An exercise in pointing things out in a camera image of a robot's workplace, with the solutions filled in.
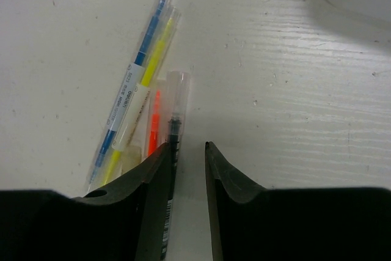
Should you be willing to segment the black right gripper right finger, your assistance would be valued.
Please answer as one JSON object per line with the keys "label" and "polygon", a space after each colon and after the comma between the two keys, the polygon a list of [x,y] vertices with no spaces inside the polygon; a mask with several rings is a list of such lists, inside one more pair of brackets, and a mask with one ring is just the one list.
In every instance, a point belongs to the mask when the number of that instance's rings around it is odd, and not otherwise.
{"label": "black right gripper right finger", "polygon": [[389,260],[385,188],[267,189],[205,144],[214,260]]}

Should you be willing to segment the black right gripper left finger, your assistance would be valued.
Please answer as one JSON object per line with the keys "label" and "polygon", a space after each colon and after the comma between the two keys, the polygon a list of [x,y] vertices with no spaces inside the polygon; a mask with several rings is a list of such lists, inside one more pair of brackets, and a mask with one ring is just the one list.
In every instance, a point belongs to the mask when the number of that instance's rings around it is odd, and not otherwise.
{"label": "black right gripper left finger", "polygon": [[171,180],[170,149],[83,197],[1,192],[2,260],[158,260]]}

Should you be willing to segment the cream highlighter pen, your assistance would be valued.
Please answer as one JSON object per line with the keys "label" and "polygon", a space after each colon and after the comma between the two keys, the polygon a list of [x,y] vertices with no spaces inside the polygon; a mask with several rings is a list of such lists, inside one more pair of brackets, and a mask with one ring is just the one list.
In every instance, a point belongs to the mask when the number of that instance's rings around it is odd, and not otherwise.
{"label": "cream highlighter pen", "polygon": [[129,145],[120,158],[120,174],[123,175],[141,163],[142,149],[137,145]]}

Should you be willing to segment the yellow highlighter pen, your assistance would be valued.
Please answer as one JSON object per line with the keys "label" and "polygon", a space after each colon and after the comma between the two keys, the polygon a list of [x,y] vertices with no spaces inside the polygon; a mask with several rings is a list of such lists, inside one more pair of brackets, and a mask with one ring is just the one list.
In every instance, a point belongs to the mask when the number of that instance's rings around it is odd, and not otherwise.
{"label": "yellow highlighter pen", "polygon": [[101,176],[101,186],[112,180],[122,153],[130,143],[149,96],[151,83],[158,75],[159,68],[163,63],[174,36],[179,18],[180,12],[177,7],[170,6],[166,19],[163,22],[161,33],[153,47],[151,56],[149,57],[147,68],[141,81],[136,84],[136,88],[130,97],[130,103],[125,112],[120,129],[109,149],[109,156],[106,158],[105,169]]}

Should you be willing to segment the orange highlighter pen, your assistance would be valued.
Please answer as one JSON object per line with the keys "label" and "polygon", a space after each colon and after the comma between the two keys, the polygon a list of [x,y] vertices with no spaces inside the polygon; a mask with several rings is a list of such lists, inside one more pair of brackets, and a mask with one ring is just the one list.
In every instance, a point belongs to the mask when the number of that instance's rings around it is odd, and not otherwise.
{"label": "orange highlighter pen", "polygon": [[164,93],[166,81],[157,79],[150,92],[147,132],[144,157],[150,156],[159,146],[159,123],[161,120],[161,96]]}

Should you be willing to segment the black gel pen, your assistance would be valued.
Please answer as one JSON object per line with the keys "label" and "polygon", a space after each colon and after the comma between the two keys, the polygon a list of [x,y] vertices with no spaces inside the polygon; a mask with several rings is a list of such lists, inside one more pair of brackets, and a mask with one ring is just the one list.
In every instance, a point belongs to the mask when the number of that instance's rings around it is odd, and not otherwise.
{"label": "black gel pen", "polygon": [[161,260],[165,260],[167,254],[178,154],[184,129],[190,79],[190,74],[186,72],[168,72],[162,95],[163,116],[160,122],[161,134],[159,138],[160,142],[167,143],[170,149],[171,181],[166,205]]}

